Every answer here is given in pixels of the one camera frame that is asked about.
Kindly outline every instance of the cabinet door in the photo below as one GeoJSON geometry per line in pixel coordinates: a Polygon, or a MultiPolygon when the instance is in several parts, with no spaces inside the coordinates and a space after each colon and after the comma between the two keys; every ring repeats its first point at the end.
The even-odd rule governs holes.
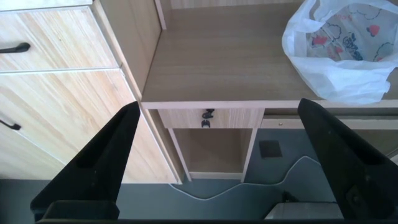
{"type": "MultiPolygon", "coordinates": [[[[67,164],[124,105],[135,101],[120,69],[0,75],[1,111],[67,164]]],[[[176,182],[141,116],[124,182],[176,182]]]]}
{"type": "Polygon", "coordinates": [[[63,166],[17,131],[0,124],[0,179],[52,179],[63,166]]]}
{"type": "Polygon", "coordinates": [[[119,67],[88,6],[0,12],[0,71],[119,67]]]}

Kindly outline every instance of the printed bag pattern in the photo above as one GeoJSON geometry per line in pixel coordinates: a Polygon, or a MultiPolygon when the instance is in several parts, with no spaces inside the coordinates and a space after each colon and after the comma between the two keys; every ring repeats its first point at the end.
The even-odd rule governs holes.
{"type": "Polygon", "coordinates": [[[379,62],[394,51],[398,15],[367,4],[351,4],[307,34],[307,56],[334,61],[379,62]]]}

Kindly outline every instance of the black object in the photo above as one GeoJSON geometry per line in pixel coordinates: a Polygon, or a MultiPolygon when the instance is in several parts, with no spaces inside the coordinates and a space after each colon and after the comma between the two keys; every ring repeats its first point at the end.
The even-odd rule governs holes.
{"type": "Polygon", "coordinates": [[[282,151],[280,150],[279,141],[260,141],[259,148],[261,158],[263,159],[282,157],[282,151]]]}
{"type": "Polygon", "coordinates": [[[398,166],[322,106],[298,115],[345,219],[397,219],[398,166]]]}
{"type": "Polygon", "coordinates": [[[213,112],[214,112],[214,109],[206,109],[206,112],[204,112],[204,113],[201,115],[201,117],[202,117],[203,119],[214,118],[213,112]]]}
{"type": "Polygon", "coordinates": [[[7,123],[5,123],[4,121],[0,120],[0,123],[4,124],[5,126],[7,126],[8,128],[11,128],[12,130],[16,130],[19,131],[21,129],[21,126],[19,124],[13,124],[13,125],[9,125],[7,123]]]}
{"type": "Polygon", "coordinates": [[[203,128],[210,128],[210,121],[208,121],[208,120],[201,121],[201,126],[203,128]]]}
{"type": "Polygon", "coordinates": [[[203,128],[210,128],[210,121],[207,119],[214,118],[213,116],[214,109],[206,109],[206,112],[204,112],[201,117],[204,119],[201,121],[201,126],[203,128]]]}
{"type": "Polygon", "coordinates": [[[26,52],[29,49],[30,49],[30,44],[28,44],[28,43],[20,43],[17,47],[12,47],[10,49],[0,49],[0,54],[21,53],[21,52],[26,52]]]}
{"type": "Polygon", "coordinates": [[[118,218],[115,202],[139,116],[137,102],[114,115],[30,203],[35,221],[118,218]]]}
{"type": "MultiPolygon", "coordinates": [[[[397,218],[398,166],[320,105],[302,99],[298,114],[344,218],[397,218]]],[[[122,108],[33,199],[30,207],[35,220],[41,219],[42,224],[154,222],[116,220],[119,210],[114,203],[138,119],[136,102],[122,108]]],[[[272,222],[296,223],[292,220],[272,222]]],[[[311,222],[325,223],[323,220],[311,222]]]]}

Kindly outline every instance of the black drawer handle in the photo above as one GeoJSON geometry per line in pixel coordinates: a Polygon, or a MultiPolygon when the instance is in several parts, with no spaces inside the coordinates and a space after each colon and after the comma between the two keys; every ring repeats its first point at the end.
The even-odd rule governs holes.
{"type": "Polygon", "coordinates": [[[20,43],[17,47],[13,47],[10,49],[0,49],[0,54],[26,52],[29,50],[29,48],[30,48],[30,44],[20,43]]]}
{"type": "Polygon", "coordinates": [[[11,125],[5,123],[5,122],[2,121],[2,120],[0,120],[0,123],[4,124],[4,125],[7,126],[8,128],[11,128],[12,130],[16,130],[16,131],[20,130],[20,128],[21,128],[21,126],[18,125],[18,124],[14,124],[14,125],[11,126],[11,125]]]}

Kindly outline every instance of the drawer lock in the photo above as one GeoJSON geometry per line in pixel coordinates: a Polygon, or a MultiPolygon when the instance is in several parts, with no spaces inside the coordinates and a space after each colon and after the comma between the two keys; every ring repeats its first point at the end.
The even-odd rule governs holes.
{"type": "Polygon", "coordinates": [[[208,119],[214,118],[213,116],[214,109],[206,109],[206,112],[204,112],[201,117],[204,119],[201,121],[201,126],[203,128],[210,128],[210,121],[208,119]]]}

